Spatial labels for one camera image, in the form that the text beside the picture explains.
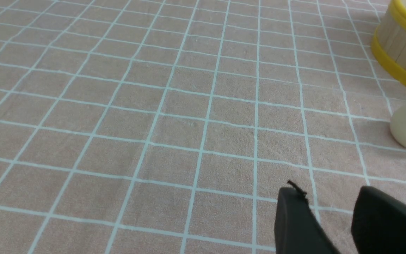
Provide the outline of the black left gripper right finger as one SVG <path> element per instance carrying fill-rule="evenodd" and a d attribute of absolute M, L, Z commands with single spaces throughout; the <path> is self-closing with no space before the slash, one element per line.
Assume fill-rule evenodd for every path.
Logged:
<path fill-rule="evenodd" d="M 406 254 L 406 204 L 375 187 L 361 187 L 351 234 L 359 254 Z"/>

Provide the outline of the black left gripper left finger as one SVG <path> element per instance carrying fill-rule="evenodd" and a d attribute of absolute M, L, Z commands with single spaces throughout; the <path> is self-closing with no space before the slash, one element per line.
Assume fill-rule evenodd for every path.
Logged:
<path fill-rule="evenodd" d="M 280 188 L 274 225 L 277 254 L 339 254 L 305 195 L 293 187 Z"/>

